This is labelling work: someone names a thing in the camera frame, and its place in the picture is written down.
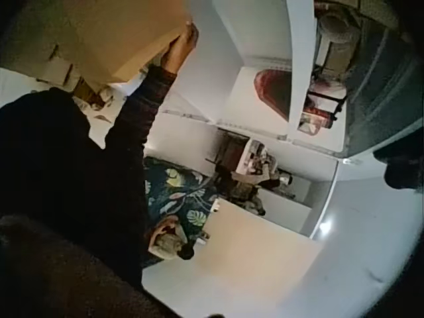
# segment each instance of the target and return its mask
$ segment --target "floral bedsheet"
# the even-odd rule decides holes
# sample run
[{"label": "floral bedsheet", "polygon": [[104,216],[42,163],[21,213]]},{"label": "floral bedsheet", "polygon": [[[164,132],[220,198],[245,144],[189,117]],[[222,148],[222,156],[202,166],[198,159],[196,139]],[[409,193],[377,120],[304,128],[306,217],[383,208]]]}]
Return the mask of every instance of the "floral bedsheet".
[{"label": "floral bedsheet", "polygon": [[210,178],[153,157],[144,159],[144,178],[150,226],[167,215],[177,215],[187,238],[195,240],[217,198]]}]

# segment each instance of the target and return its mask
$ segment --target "light fixture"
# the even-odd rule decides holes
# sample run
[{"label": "light fixture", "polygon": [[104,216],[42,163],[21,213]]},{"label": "light fixture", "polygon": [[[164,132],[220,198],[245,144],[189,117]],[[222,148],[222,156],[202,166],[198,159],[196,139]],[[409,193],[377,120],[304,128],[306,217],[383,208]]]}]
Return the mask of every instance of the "light fixture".
[{"label": "light fixture", "polygon": [[323,236],[326,236],[327,234],[329,234],[331,230],[331,222],[330,221],[322,222],[319,225],[319,230],[321,231]]}]

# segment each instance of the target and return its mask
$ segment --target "person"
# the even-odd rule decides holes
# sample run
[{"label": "person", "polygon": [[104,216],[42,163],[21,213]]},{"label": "person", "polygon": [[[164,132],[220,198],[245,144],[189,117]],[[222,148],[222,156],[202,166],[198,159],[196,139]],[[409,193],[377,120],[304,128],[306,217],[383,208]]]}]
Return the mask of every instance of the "person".
[{"label": "person", "polygon": [[178,256],[189,260],[194,256],[193,245],[188,242],[176,215],[168,215],[158,223],[150,237],[148,251],[163,260]]},{"label": "person", "polygon": [[177,317],[141,285],[143,145],[198,36],[187,23],[161,65],[150,67],[104,150],[88,137],[72,96],[57,88],[0,109],[2,315]]}]

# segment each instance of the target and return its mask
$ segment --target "storage box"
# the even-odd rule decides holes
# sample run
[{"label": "storage box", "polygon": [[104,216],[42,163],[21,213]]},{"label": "storage box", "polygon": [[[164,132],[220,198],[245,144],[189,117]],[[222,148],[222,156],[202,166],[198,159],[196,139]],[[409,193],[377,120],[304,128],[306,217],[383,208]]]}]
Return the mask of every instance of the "storage box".
[{"label": "storage box", "polygon": [[41,78],[60,57],[97,83],[129,81],[185,27],[184,0],[29,0],[0,42],[0,66]]}]

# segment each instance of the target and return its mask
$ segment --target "white wall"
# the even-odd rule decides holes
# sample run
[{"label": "white wall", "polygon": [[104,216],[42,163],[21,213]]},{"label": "white wall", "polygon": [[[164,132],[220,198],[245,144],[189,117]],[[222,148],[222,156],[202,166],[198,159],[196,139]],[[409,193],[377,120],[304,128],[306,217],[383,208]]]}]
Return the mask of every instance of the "white wall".
[{"label": "white wall", "polygon": [[201,121],[158,114],[148,135],[145,154],[212,176],[215,167],[206,158],[215,149],[217,128]]},{"label": "white wall", "polygon": [[180,70],[174,89],[206,117],[217,120],[242,60],[212,0],[190,0],[189,8],[200,31],[199,42]]},{"label": "white wall", "polygon": [[211,235],[190,261],[143,272],[145,288],[182,317],[279,317],[276,304],[296,286],[320,244],[221,201]]},{"label": "white wall", "polygon": [[259,189],[258,197],[261,199],[266,211],[265,220],[297,233],[300,232],[309,212],[311,212],[310,207],[266,189]]},{"label": "white wall", "polygon": [[34,78],[0,68],[0,107],[8,104],[32,90],[43,91],[49,85]]},{"label": "white wall", "polygon": [[311,208],[311,212],[303,224],[302,230],[300,231],[301,234],[307,237],[312,234],[323,212],[330,188],[331,182],[313,182],[309,187],[309,192],[303,203]]},{"label": "white wall", "polygon": [[306,199],[306,195],[309,192],[309,187],[311,187],[311,182],[298,176],[292,177],[293,180],[291,181],[291,184],[287,185],[285,188],[291,194],[295,195],[295,198],[293,199],[294,201],[303,203]]},{"label": "white wall", "polygon": [[281,317],[361,317],[391,286],[423,228],[423,196],[380,178],[337,182],[331,232]]},{"label": "white wall", "polygon": [[213,0],[245,62],[250,58],[291,60],[287,5],[282,0]]}]

